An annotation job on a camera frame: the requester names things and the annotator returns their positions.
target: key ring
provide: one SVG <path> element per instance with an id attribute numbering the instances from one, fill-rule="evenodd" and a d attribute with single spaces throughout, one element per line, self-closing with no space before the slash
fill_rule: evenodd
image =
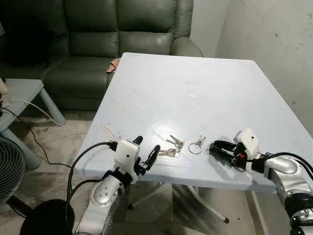
<path id="1" fill-rule="evenodd" d="M 202 145 L 203 145 L 203 142 L 205 140 L 205 137 L 202 138 L 202 136 L 199 136 L 199 139 L 197 142 L 192 142 L 189 146 L 188 146 L 188 150 L 189 152 L 191 152 L 192 154 L 195 154 L 195 155 L 198 155 L 200 153 L 202 153 Z M 198 147 L 200 149 L 200 152 L 193 152 L 190 147 L 192 145 L 195 145 L 196 147 Z"/>

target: sofa backrest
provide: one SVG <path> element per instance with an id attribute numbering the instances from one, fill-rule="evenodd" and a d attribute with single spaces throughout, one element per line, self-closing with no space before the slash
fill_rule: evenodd
<path id="1" fill-rule="evenodd" d="M 50 50 L 54 55 L 116 58 L 126 51 L 170 54 L 175 38 L 190 36 L 193 0 L 8 2 L 11 12 L 36 16 L 55 32 Z M 6 24 L 4 15 L 0 11 L 2 24 Z"/>

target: white table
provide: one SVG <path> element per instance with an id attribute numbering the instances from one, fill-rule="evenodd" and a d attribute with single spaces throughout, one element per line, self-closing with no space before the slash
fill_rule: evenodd
<path id="1" fill-rule="evenodd" d="M 52 117 L 60 124 L 65 124 L 66 120 L 61 114 L 57 106 L 44 89 L 41 80 L 35 79 L 6 79 L 5 82 L 9 92 L 2 96 L 3 101 L 25 100 L 31 102 L 36 95 L 40 95 L 45 105 L 50 111 Z M 26 108 L 24 102 L 12 103 L 7 107 L 16 115 L 20 115 Z M 3 115 L 0 117 L 0 133 L 2 136 L 14 141 L 24 152 L 25 162 L 28 168 L 36 169 L 40 165 L 40 158 L 37 157 L 18 137 L 16 137 L 9 129 L 9 125 L 15 120 L 15 116 L 6 110 L 2 110 Z"/>
<path id="2" fill-rule="evenodd" d="M 143 181 L 274 192 L 260 174 L 223 165 L 208 154 L 215 140 L 232 141 L 251 128 L 261 152 L 287 151 L 313 164 L 312 138 L 254 61 L 124 53 L 79 151 L 108 140 L 142 135 L 144 160 L 170 134 L 185 141 L 178 158 L 159 157 Z M 188 145 L 206 136 L 204 151 Z M 113 169 L 114 152 L 98 147 L 76 165 L 85 177 Z"/>

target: green leather sofa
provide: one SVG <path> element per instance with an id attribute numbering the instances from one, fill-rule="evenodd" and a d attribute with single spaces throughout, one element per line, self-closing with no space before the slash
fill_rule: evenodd
<path id="1" fill-rule="evenodd" d="M 193 0 L 2 1 L 4 30 L 8 9 L 38 17 L 55 39 L 48 68 L 16 68 L 2 60 L 0 76 L 41 79 L 64 109 L 97 110 L 113 76 L 106 69 L 124 52 L 202 57 L 189 39 Z M 5 43 L 4 34 L 0 56 Z"/>

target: floor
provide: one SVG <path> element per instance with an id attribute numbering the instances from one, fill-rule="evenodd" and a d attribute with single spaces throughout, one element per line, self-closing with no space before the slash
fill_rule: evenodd
<path id="1" fill-rule="evenodd" d="M 32 127 L 36 139 L 45 148 L 51 162 L 70 165 L 79 150 L 95 112 L 63 111 L 67 127 L 57 126 L 41 118 L 23 119 Z M 16 196 L 31 207 L 49 199 L 65 199 L 68 169 L 46 162 L 42 150 L 21 122 L 11 130 L 42 158 L 41 165 L 28 171 Z M 74 176 L 74 185 L 82 180 Z M 167 184 L 164 190 L 133 210 L 127 205 L 157 186 L 155 182 L 138 182 L 126 190 L 113 219 L 114 235 L 257 235 L 244 191 L 200 188 L 199 193 L 230 220 L 223 223 L 200 205 L 186 186 Z M 77 226 L 89 202 L 92 184 L 80 188 L 71 201 Z M 0 207 L 0 234 L 18 235 L 23 218 L 6 204 Z"/>

